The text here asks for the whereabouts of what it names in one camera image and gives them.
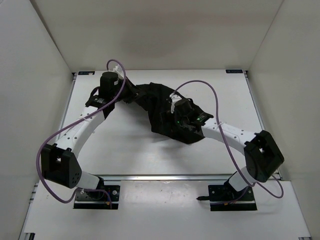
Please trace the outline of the black skirt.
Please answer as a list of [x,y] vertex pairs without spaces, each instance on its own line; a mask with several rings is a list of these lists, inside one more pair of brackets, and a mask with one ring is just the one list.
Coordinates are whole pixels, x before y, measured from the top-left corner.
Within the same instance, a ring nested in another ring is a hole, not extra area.
[[[160,113],[171,109],[170,94],[174,90],[163,84],[149,83],[134,85],[132,82],[130,86],[130,103],[135,102],[148,113],[151,131],[171,139],[177,140],[185,144],[193,144],[204,139],[204,136],[188,133],[170,134],[161,131],[161,116]],[[190,99],[182,96],[176,92],[182,99]]]

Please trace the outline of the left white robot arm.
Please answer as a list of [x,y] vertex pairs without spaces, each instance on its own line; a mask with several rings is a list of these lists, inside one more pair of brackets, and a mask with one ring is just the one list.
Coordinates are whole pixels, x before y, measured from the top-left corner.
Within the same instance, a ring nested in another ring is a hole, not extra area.
[[63,130],[55,143],[41,148],[37,170],[44,185],[51,181],[70,189],[84,189],[93,199],[104,195],[105,187],[100,177],[83,171],[78,156],[89,137],[115,108],[126,81],[125,73],[104,72],[100,85],[90,93],[76,123]]

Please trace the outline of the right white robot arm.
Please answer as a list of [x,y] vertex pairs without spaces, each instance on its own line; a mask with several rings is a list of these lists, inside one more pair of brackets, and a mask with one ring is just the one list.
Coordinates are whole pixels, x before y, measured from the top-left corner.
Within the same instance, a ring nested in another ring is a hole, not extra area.
[[246,187],[265,183],[284,162],[283,154],[268,131],[250,132],[218,121],[190,98],[176,94],[167,98],[162,117],[163,132],[172,138],[187,144],[213,139],[244,156],[245,166],[238,167],[224,187],[224,195],[229,200],[240,197]]

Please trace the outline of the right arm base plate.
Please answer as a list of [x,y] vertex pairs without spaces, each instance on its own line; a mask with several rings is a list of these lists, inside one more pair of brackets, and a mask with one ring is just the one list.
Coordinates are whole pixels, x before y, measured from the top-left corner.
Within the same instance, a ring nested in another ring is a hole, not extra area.
[[253,189],[250,186],[236,191],[229,184],[213,183],[207,185],[208,194],[198,196],[198,201],[209,201],[211,212],[257,211]]

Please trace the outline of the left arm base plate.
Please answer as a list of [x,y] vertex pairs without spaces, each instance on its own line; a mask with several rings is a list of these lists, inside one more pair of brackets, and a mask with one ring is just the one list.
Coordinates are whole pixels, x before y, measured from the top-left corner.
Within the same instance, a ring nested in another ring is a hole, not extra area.
[[120,185],[105,185],[104,190],[108,196],[101,192],[81,191],[77,192],[74,198],[73,208],[80,210],[117,210],[121,193]]

